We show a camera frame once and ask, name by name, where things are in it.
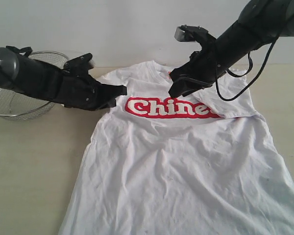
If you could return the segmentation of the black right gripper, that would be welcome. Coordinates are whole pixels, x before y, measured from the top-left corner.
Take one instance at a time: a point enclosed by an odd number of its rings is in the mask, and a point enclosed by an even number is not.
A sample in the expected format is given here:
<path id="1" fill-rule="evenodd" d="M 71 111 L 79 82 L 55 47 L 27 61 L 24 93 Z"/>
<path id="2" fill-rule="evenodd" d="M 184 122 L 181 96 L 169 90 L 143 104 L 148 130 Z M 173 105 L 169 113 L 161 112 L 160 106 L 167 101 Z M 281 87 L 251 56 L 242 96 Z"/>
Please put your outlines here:
<path id="1" fill-rule="evenodd" d="M 217 55 L 213 48 L 195 51 L 189 61 L 173 69 L 170 77 L 173 81 L 169 89 L 172 98 L 188 96 L 198 90 L 208 88 L 216 78 L 225 75 L 223 67 L 218 67 Z"/>

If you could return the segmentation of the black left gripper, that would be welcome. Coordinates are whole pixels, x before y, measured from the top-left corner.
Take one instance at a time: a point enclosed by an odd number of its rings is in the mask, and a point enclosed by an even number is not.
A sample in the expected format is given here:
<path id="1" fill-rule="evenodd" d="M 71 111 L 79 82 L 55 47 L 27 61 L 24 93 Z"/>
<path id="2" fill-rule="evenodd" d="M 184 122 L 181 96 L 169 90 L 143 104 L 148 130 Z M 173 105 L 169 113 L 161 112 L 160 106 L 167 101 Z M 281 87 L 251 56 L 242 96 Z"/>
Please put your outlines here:
<path id="1" fill-rule="evenodd" d="M 69 108 L 97 111 L 115 107 L 115 97 L 121 95 L 127 95 L 127 87 L 124 85 L 102 84 L 90 75 L 63 75 L 56 102 Z"/>

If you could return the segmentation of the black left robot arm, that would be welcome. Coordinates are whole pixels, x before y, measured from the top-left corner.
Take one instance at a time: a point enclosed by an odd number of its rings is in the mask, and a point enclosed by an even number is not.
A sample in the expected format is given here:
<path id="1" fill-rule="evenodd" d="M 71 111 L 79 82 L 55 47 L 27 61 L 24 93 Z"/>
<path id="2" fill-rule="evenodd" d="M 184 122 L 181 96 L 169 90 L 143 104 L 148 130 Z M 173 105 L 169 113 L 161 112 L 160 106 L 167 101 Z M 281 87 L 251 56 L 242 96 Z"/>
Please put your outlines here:
<path id="1" fill-rule="evenodd" d="M 63 68 L 31 54 L 30 47 L 0 47 L 1 89 L 87 111 L 115 107 L 117 97 L 127 94 L 126 86 L 103 84 L 89 74 L 91 53 L 68 60 Z"/>

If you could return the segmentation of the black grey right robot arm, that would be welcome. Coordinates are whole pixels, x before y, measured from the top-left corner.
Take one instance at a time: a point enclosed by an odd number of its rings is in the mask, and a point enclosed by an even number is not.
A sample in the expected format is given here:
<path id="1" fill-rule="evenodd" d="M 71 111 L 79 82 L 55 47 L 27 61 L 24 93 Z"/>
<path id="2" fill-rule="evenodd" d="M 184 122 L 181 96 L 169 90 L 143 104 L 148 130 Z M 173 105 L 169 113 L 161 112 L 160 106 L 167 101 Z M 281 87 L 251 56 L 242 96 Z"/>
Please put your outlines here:
<path id="1" fill-rule="evenodd" d="M 170 77 L 170 97 L 188 96 L 206 89 L 230 72 L 230 67 L 245 55 L 279 37 L 294 37 L 294 0 L 251 0 L 238 19 L 218 38 L 200 26 L 177 27 L 179 42 L 197 42 L 201 50 L 191 54 L 189 62 L 175 68 Z"/>

